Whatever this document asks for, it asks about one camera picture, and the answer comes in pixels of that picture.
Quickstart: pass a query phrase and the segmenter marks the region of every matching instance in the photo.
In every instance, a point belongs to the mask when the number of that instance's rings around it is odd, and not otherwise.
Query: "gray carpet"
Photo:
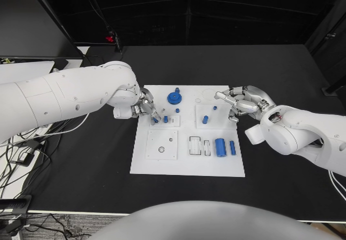
[[[46,216],[46,214],[29,215],[29,218]],[[121,219],[121,216],[100,216],[100,215],[69,215],[69,214],[55,214],[55,218],[65,225],[65,229],[71,231],[75,237],[71,237],[71,240],[85,240],[90,236],[82,234],[92,235],[101,228],[104,228],[114,221]],[[35,218],[29,219],[26,224],[40,225],[51,229],[64,230],[62,225],[56,220],[49,216],[48,218]],[[29,230],[36,230],[38,227],[30,226]],[[39,229],[36,232],[29,232],[25,229],[22,230],[22,235],[25,240],[65,240],[65,237],[61,232],[53,232],[51,230]],[[10,240],[12,237],[6,232],[0,232],[0,240]]]

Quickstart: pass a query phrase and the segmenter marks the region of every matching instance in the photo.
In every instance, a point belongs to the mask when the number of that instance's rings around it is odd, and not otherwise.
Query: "monitor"
[[[84,58],[43,0],[0,0],[0,58]]]

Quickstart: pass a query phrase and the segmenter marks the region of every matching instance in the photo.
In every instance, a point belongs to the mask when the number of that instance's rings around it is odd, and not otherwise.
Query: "small blue part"
[[[202,121],[203,124],[208,124],[208,119],[209,119],[209,117],[203,116],[203,121]]]
[[[228,155],[226,154],[226,146],[225,146],[225,139],[224,138],[215,139],[215,148],[216,148],[216,156],[219,158],[224,158]]]
[[[173,105],[176,105],[182,102],[182,95],[180,95],[179,87],[175,89],[175,92],[172,92],[167,95],[167,102]]]
[[[237,148],[235,148],[235,142],[229,141],[229,145],[231,145],[231,154],[237,155]]]

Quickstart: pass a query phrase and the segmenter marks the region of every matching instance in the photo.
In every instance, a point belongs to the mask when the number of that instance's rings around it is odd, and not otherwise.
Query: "black tabletop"
[[[92,47],[88,55],[107,62],[121,58],[113,47]],[[101,64],[98,57],[90,59]],[[345,115],[339,99],[322,93],[329,84],[303,45],[131,46],[123,61],[141,86],[254,85],[278,105]],[[105,105],[62,135],[52,165],[30,191],[30,210],[130,214],[157,204],[208,200],[250,205],[297,220],[346,221],[346,203],[327,170],[297,155],[280,155],[267,143],[251,145],[245,130],[258,122],[250,116],[238,123],[244,178],[130,174],[137,122],[114,119]],[[336,178],[346,185],[346,178]]]

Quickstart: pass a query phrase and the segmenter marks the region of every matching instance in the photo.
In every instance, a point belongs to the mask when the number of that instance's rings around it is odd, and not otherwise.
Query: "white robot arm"
[[[114,107],[117,119],[151,115],[160,120],[149,90],[127,63],[111,61],[0,85],[0,143],[23,131]]]
[[[254,86],[216,92],[215,98],[232,105],[231,121],[238,122],[235,115],[245,114],[260,121],[245,131],[254,145],[267,141],[283,155],[300,155],[319,167],[346,176],[346,116],[277,106],[267,93]]]

